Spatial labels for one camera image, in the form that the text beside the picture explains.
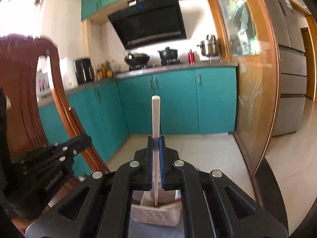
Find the wooden door frame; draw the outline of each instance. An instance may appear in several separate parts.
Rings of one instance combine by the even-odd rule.
[[[317,52],[317,24],[313,16],[308,13],[304,8],[302,8],[299,4],[296,2],[290,0],[292,7],[294,10],[299,12],[301,15],[303,15],[308,23],[308,30],[310,33],[310,38],[311,42],[313,45],[313,54],[314,54],[314,66],[315,66],[315,71],[314,71],[314,96],[313,96],[313,101],[317,102],[316,100],[316,90],[317,90],[317,63],[316,63],[316,52]]]

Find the kitchen counter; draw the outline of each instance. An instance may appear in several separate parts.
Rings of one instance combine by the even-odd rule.
[[[186,69],[194,69],[194,68],[209,68],[209,67],[237,67],[238,63],[227,63],[227,62],[218,62],[218,63],[208,63],[207,61],[203,62],[197,62],[195,64],[189,64],[189,63],[182,63],[182,64],[176,64],[176,65],[169,65],[169,66],[156,66],[153,68],[148,68],[144,70],[136,70],[131,72],[123,72],[116,74],[112,78],[109,79],[103,79],[98,82],[88,82],[82,85],[79,85],[76,88],[65,90],[65,93],[67,96],[72,95],[74,93],[80,92],[85,89],[89,89],[92,87],[98,87],[102,84],[105,84],[106,82],[115,81],[116,79],[126,79],[126,78],[132,78],[136,76],[142,76],[146,74],[153,74],[153,73],[160,73],[160,72],[167,72],[167,71],[177,71],[177,70],[186,70]],[[50,103],[53,103],[53,96],[48,95],[47,97],[41,99],[38,102],[38,107],[42,107],[45,105],[48,105]]]

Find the beige floor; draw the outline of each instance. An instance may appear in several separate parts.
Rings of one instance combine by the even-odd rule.
[[[317,197],[317,106],[306,98],[302,126],[273,137],[265,158],[279,184],[291,234]]]
[[[219,169],[254,199],[254,192],[240,150],[232,135],[165,136],[168,148],[178,151],[181,159],[201,171]],[[134,152],[147,146],[147,136],[132,135],[107,162],[111,171],[133,159]]]

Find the range hood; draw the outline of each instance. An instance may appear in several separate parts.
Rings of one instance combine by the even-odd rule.
[[[133,0],[108,18],[126,49],[186,39],[178,0]]]

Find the round metal bolt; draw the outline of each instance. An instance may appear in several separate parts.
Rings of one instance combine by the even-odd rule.
[[[129,164],[131,167],[138,167],[140,165],[139,161],[131,161],[130,164]]]
[[[182,161],[182,160],[176,160],[176,161],[174,162],[174,165],[175,165],[175,166],[178,166],[178,167],[181,167],[181,166],[184,165],[184,161]]]
[[[222,172],[219,171],[219,170],[213,170],[213,171],[211,172],[211,174],[212,174],[213,177],[216,177],[216,178],[219,178],[219,177],[222,176]]]
[[[102,172],[96,171],[93,173],[93,178],[94,179],[100,179],[102,177]]]

